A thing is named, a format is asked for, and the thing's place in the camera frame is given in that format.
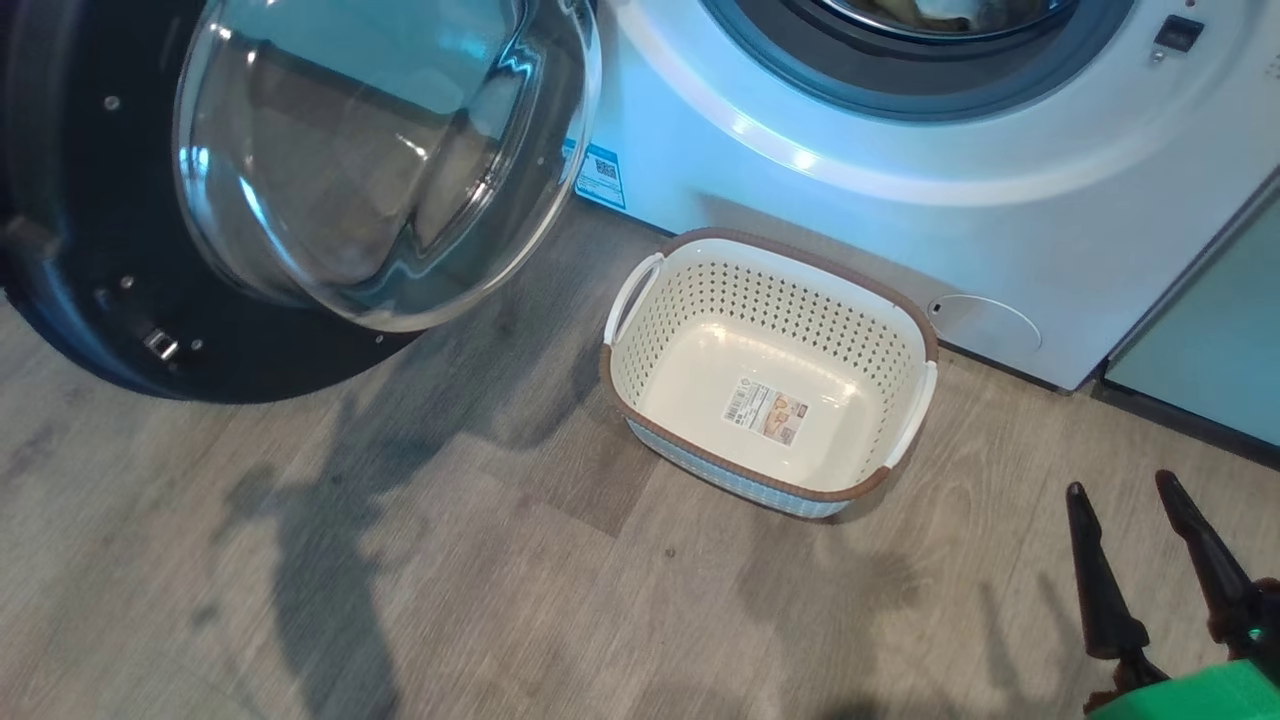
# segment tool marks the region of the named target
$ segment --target green object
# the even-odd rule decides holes
[[[1129,693],[1089,720],[1280,720],[1280,688],[1253,662],[1228,662]]]

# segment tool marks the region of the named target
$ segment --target wooden floor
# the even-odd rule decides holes
[[[659,461],[596,383],[658,234],[580,205],[513,284],[310,397],[115,389],[0,305],[0,719],[1079,717],[1062,493],[1153,657],[1222,653],[1152,484],[1280,571],[1280,478],[946,354],[914,456],[841,524]]]

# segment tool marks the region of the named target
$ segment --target white washing machine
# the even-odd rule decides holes
[[[579,193],[828,255],[1074,388],[1280,165],[1274,0],[1052,0],[963,42],[859,5],[602,0]]]

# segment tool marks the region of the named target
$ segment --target plastic basket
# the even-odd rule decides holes
[[[600,374],[685,470],[803,518],[888,477],[933,398],[937,337],[897,292],[726,229],[677,237],[618,292]]]

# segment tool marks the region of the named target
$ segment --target white handle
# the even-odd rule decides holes
[[[622,283],[622,290],[618,291],[618,296],[613,299],[613,307],[609,309],[609,319],[604,322],[604,345],[613,345],[616,338],[622,337],[626,332],[627,325],[631,323],[631,316],[635,315],[636,307],[644,301],[644,296],[649,293],[649,288],[653,283],[658,282],[659,270],[654,270],[662,265],[666,258],[662,252],[654,252],[653,255],[645,258],[636,265],[635,270],[627,275],[626,282]],[[645,279],[648,275],[649,281],[644,283],[644,287],[636,292],[636,286],[640,281]],[[627,307],[627,302],[631,301],[631,307],[627,311],[627,316],[622,316],[622,310]]]
[[[929,404],[933,402],[933,391],[938,387],[938,364],[929,360],[924,364],[924,387],[920,389],[920,396],[915,398],[915,409],[911,410],[911,418],[906,421],[906,428],[902,429],[902,437],[899,438],[897,445],[893,446],[893,452],[890,452],[888,460],[884,461],[884,466],[893,469],[906,455],[906,448],[911,447],[911,441],[915,439],[915,433],[920,432],[920,424],[924,423],[924,414],[929,410]]]

